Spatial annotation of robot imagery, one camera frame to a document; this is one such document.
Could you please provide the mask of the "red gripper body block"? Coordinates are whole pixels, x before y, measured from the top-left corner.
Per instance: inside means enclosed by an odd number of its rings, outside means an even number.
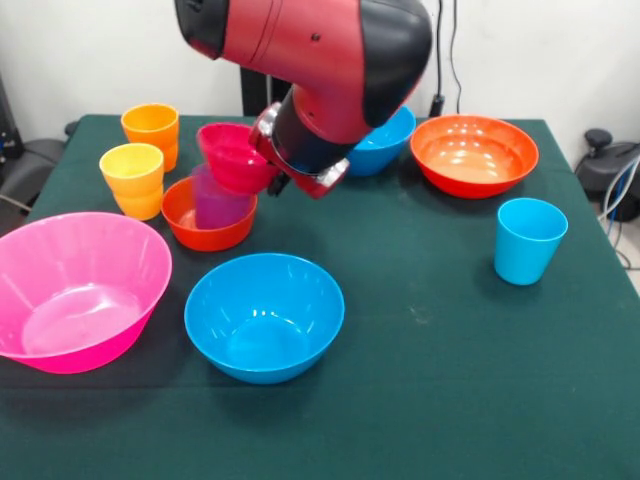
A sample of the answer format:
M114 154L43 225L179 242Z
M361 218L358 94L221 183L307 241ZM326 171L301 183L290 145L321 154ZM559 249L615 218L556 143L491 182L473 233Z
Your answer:
M262 157L275 165L279 172L285 172L289 176L287 186L293 183L309 197L319 199L329 194L344 179L349 167L349 161L346 158L319 174L296 172L276 150L273 142L274 125L274 118L260 117L251 129L250 143Z

